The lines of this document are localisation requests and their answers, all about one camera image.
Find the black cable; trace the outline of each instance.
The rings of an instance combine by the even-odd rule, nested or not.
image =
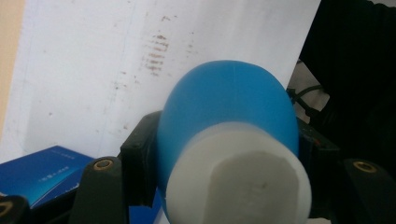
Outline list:
[[[291,98],[291,103],[294,104],[296,101],[298,101],[301,97],[303,97],[307,93],[309,93],[311,91],[317,91],[317,90],[323,90],[323,87],[321,85],[308,87],[305,90],[300,91],[299,93],[297,93],[294,97],[292,97]]]

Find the white plastic cap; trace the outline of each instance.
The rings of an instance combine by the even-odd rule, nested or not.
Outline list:
[[[306,223],[309,180],[299,160],[253,125],[226,122],[195,135],[169,178],[172,224]]]

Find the metal screw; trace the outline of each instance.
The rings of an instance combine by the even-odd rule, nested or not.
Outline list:
[[[103,159],[100,161],[97,161],[95,165],[93,166],[94,170],[100,171],[100,170],[105,170],[113,165],[113,161],[109,159]]]
[[[14,204],[12,202],[0,203],[0,217],[5,216],[11,210]]]
[[[370,174],[376,173],[376,168],[370,163],[364,161],[354,161],[353,165],[365,173],[370,173]]]

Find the white surface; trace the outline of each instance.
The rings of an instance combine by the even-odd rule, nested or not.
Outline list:
[[[259,128],[224,122],[195,135],[169,177],[173,224],[300,223],[311,188],[300,161]]]
[[[53,145],[117,155],[200,63],[255,63],[286,87],[318,3],[27,0],[0,162]]]
[[[160,210],[155,222],[155,224],[169,224],[168,219],[166,219],[165,214],[163,213],[163,210]],[[325,218],[310,218],[306,222],[306,224],[331,224],[330,220],[327,220]]]
[[[373,3],[381,3],[384,4],[385,6],[388,7],[396,7],[396,1],[395,0],[372,0]]]

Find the white paper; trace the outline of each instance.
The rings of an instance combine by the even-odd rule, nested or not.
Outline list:
[[[27,0],[0,162],[54,145],[117,155],[200,63],[255,63],[286,87],[318,4]]]

